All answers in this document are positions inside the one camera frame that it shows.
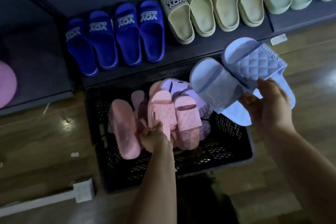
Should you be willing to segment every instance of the white label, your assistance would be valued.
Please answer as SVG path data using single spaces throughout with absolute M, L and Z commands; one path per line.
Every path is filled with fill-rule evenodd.
M 271 39 L 271 44 L 274 46 L 276 44 L 280 44 L 284 41 L 287 41 L 287 37 L 286 37 L 286 34 L 282 34 L 282 35 L 278 35 L 274 38 Z

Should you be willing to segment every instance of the hand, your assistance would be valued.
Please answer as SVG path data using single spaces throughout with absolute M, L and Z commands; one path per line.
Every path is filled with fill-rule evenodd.
M 161 143 L 170 143 L 163 133 L 163 124 L 159 122 L 154 128 L 145 128 L 140 134 L 141 143 L 145 149 L 153 153 L 154 148 Z
M 292 122 L 292 110 L 285 91 L 272 78 L 258 79 L 258 90 L 263 96 L 257 98 L 251 93 L 245 93 L 239 102 L 249 112 L 252 125 L 262 136 L 264 133 L 295 131 Z

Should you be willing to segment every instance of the shelf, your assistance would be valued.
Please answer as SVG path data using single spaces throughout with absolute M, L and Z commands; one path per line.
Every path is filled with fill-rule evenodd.
M 17 77 L 15 96 L 0 115 L 73 96 L 56 24 L 2 36 L 0 46 Z
M 323 2 L 313 0 L 310 5 L 302 10 L 291 10 L 283 14 L 268 14 L 274 36 L 292 31 L 294 29 L 313 25 L 318 22 L 336 18 L 336 0 Z
M 130 3 L 138 6 L 141 1 L 144 0 L 132 0 Z M 103 8 L 102 10 L 110 15 L 113 15 L 116 6 L 110 6 Z M 88 13 L 82 14 L 82 18 L 88 18 Z M 142 50 L 142 63 L 136 67 L 127 67 L 123 64 L 121 54 L 119 52 L 119 65 L 112 70 L 100 71 L 94 77 L 82 77 L 82 85 L 84 88 L 89 88 L 96 84 L 104 83 L 109 80 L 120 78 L 126 75 L 135 74 L 145 70 L 157 68 L 160 66 L 168 65 L 182 60 L 187 60 L 195 57 L 204 56 L 210 53 L 215 53 L 223 50 L 227 45 L 229 45 L 233 40 L 240 37 L 251 37 L 256 40 L 266 39 L 271 37 L 273 34 L 271 30 L 271 25 L 267 16 L 263 23 L 258 27 L 248 27 L 241 20 L 239 27 L 232 32 L 222 31 L 218 25 L 216 25 L 216 31 L 212 36 L 201 37 L 195 32 L 195 39 L 192 43 L 182 45 L 179 44 L 173 34 L 170 31 L 167 22 L 165 21 L 165 38 L 166 38 L 166 50 L 164 59 L 156 64 L 150 64 L 146 60 L 146 55 L 144 50 Z

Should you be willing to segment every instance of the wooden floor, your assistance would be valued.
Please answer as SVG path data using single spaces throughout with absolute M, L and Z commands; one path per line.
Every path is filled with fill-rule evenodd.
M 291 32 L 274 46 L 287 61 L 284 75 L 296 95 L 299 133 L 336 164 L 336 21 Z M 0 206 L 43 197 L 93 177 L 93 201 L 69 200 L 0 218 L 0 223 L 123 223 L 137 190 L 107 195 L 100 186 L 86 118 L 85 95 L 0 117 Z M 253 133 L 252 162 L 214 175 L 242 223 L 306 223 L 305 213 L 263 142 Z M 79 152 L 79 157 L 70 157 Z

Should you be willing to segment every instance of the blue slipper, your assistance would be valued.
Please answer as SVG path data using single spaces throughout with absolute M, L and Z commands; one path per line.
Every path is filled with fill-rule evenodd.
M 99 65 L 113 69 L 118 65 L 118 52 L 110 16 L 103 11 L 93 11 L 89 18 L 89 43 L 95 48 Z
M 85 22 L 81 18 L 71 19 L 65 33 L 68 51 L 76 59 L 79 69 L 86 76 L 95 76 L 99 73 L 95 55 L 85 36 Z
M 147 54 L 147 60 L 155 63 L 165 55 L 165 34 L 163 14 L 155 1 L 144 1 L 139 8 L 140 35 Z
M 135 6 L 130 3 L 121 4 L 115 11 L 114 19 L 115 36 L 125 63 L 129 66 L 140 64 L 142 56 Z

